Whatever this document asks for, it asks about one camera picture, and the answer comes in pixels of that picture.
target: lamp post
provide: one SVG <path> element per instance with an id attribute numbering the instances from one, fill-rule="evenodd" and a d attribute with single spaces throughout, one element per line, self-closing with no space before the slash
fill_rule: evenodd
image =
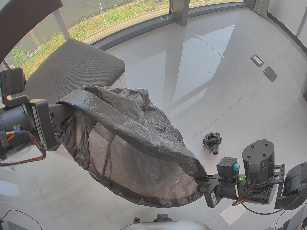
<path id="1" fill-rule="evenodd" d="M 102 18 L 103 18 L 103 22 L 106 23 L 105 19 L 104 19 L 104 15 L 103 15 L 103 11 L 102 11 L 102 7 L 101 7 L 101 2 L 99 0 L 99 5 L 100 5 L 100 10 L 101 10 L 101 15 L 102 15 Z"/>

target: white wall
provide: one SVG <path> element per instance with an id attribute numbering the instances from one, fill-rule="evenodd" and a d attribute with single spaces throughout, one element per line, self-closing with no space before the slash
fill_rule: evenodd
<path id="1" fill-rule="evenodd" d="M 307 0 L 271 0 L 268 11 L 296 34 L 306 7 Z"/>

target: black baseboard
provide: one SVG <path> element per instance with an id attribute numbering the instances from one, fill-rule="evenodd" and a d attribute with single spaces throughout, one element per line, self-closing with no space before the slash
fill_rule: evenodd
<path id="1" fill-rule="evenodd" d="M 279 25 L 292 39 L 300 46 L 300 48 L 307 54 L 307 48 L 304 46 L 304 44 L 297 38 L 297 36 L 289 30 L 288 27 L 286 27 L 279 19 L 277 19 L 274 15 L 272 15 L 270 12 L 267 12 L 267 16 L 274 21 L 277 25 Z"/>

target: white paper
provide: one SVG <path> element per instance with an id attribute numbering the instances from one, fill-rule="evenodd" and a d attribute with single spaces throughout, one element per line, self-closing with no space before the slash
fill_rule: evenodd
<path id="1" fill-rule="evenodd" d="M 257 61 L 259 63 L 259 65 L 262 64 L 261 60 L 259 60 L 256 56 L 253 57 L 255 61 Z"/>
<path id="2" fill-rule="evenodd" d="M 245 211 L 246 209 L 241 204 L 238 204 L 236 206 L 229 205 L 229 207 L 221 213 L 221 216 L 230 226 L 232 223 L 238 220 L 244 214 Z"/>

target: smartphone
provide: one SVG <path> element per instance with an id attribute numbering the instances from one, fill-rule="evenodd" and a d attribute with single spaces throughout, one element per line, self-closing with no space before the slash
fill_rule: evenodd
<path id="1" fill-rule="evenodd" d="M 270 67 L 267 67 L 263 72 L 272 82 L 277 78 L 276 73 Z"/>

